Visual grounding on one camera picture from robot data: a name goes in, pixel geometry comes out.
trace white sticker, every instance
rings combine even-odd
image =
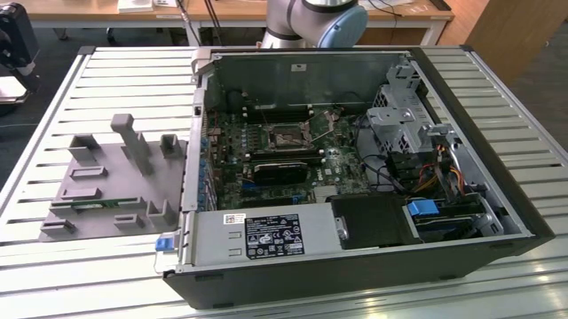
[[[156,19],[180,19],[179,15],[156,15]]]
[[[292,64],[291,65],[291,71],[292,72],[304,72],[307,69],[307,65],[306,64]]]
[[[103,205],[100,204],[87,204],[87,205],[76,205],[72,206],[74,209],[93,209],[93,208],[103,208]]]
[[[290,245],[288,245],[288,248],[290,248],[290,249],[298,249],[298,248],[302,248],[302,243],[290,244]]]
[[[244,218],[247,218],[247,214],[224,214],[223,224],[244,224]]]

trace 3d printed holder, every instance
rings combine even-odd
[[[112,117],[124,144],[70,141],[61,187],[41,226],[40,241],[163,233],[177,227],[187,143],[175,135],[145,142],[129,114]]]

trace table leg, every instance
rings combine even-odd
[[[439,36],[442,35],[443,26],[446,24],[446,20],[430,21],[430,27],[423,34],[422,42],[419,45],[435,45]]]
[[[185,29],[185,34],[187,34],[187,42],[188,42],[188,45],[191,47],[197,47],[199,43],[201,42],[200,41],[201,39],[200,39],[200,36],[199,36],[199,25],[200,25],[200,23],[191,22],[191,26],[193,27],[195,35],[191,32],[191,29],[188,28],[188,24],[185,24],[183,26],[183,28]]]
[[[66,40],[69,37],[66,36],[66,29],[65,28],[53,28],[53,32],[56,35],[56,38],[58,40]]]
[[[109,45],[116,45],[115,28],[107,28],[107,42]]]

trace floor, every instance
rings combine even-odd
[[[58,84],[82,45],[107,46],[101,29],[70,29],[69,39],[58,41],[52,30],[37,29],[41,51],[36,58],[36,74],[41,89],[12,113],[0,117],[0,187],[33,134],[34,125],[49,105]],[[171,45],[168,32],[153,29],[117,29],[117,44],[124,47]],[[262,38],[256,29],[235,30],[224,40],[225,45],[251,45]],[[568,23],[557,30],[549,44],[521,78],[512,86],[513,93],[545,126],[558,143],[568,148]]]

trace wooden table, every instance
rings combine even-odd
[[[159,28],[181,27],[179,9],[119,13],[117,0],[16,0],[36,28]]]
[[[203,0],[183,0],[195,28],[211,27],[212,23]],[[18,0],[28,10],[37,28],[141,28],[181,27],[176,8],[155,7],[153,11],[117,13],[116,0]],[[266,0],[212,1],[221,27],[264,27]],[[429,0],[415,0],[410,5],[395,7],[402,15],[397,22],[391,14],[369,11],[369,28],[359,44],[434,45],[443,26],[453,18],[450,11],[439,11]]]
[[[212,1],[212,6],[221,27],[266,27],[266,0],[217,0]],[[193,25],[211,27],[203,0],[189,0],[187,8]],[[397,17],[397,21],[390,13],[369,11],[370,30],[366,31],[359,44],[435,45],[443,26],[453,18],[451,12],[435,9],[429,0],[415,0],[414,3],[398,5],[394,9],[395,13],[402,15]]]

